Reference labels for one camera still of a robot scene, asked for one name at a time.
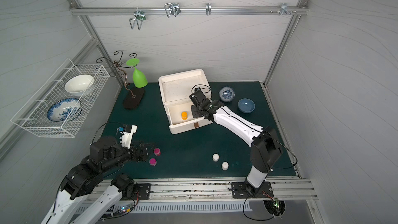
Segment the orange paint can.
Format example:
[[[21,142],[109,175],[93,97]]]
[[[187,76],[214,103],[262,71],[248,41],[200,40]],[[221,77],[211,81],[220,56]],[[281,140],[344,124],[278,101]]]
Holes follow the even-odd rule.
[[[182,112],[181,113],[181,119],[182,120],[187,120],[188,119],[188,113],[187,112]]]

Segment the white three-drawer cabinet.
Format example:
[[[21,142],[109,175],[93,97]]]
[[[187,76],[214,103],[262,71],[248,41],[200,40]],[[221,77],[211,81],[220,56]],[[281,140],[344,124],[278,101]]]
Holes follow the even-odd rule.
[[[195,88],[203,89],[206,97],[211,97],[209,83],[202,69],[161,76],[158,82],[171,134],[179,134],[211,124],[203,117],[194,119],[191,113],[193,103],[189,95]],[[182,112],[188,113],[187,120],[181,119]]]

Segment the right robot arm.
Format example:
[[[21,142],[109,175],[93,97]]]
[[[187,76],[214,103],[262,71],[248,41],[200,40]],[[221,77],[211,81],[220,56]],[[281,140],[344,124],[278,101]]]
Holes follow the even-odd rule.
[[[245,188],[250,195],[258,193],[269,172],[283,154],[273,128],[263,128],[236,115],[220,101],[210,101],[191,95],[194,116],[204,117],[236,134],[250,147],[251,170],[245,179]]]

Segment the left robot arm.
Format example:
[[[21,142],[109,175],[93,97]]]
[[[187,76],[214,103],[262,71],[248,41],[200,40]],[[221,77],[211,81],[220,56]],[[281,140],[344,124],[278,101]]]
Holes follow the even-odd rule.
[[[145,162],[154,143],[123,146],[106,136],[90,145],[90,154],[73,167],[59,185],[55,201],[42,222],[44,224],[95,224],[101,220],[123,217],[136,209],[140,200],[149,198],[150,184],[138,184],[128,175],[117,175],[101,194],[76,219],[73,216],[101,183],[105,174],[128,162]]]

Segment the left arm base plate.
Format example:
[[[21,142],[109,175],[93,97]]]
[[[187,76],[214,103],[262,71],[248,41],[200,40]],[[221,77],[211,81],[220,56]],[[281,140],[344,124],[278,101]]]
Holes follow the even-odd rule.
[[[136,201],[149,200],[151,194],[151,184],[135,183],[133,188],[133,199]]]

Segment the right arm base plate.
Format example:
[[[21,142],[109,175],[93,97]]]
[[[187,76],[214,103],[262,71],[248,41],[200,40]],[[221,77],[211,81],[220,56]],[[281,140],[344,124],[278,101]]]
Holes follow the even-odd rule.
[[[234,199],[273,199],[274,193],[269,181],[264,181],[259,188],[247,182],[230,182],[228,189]]]

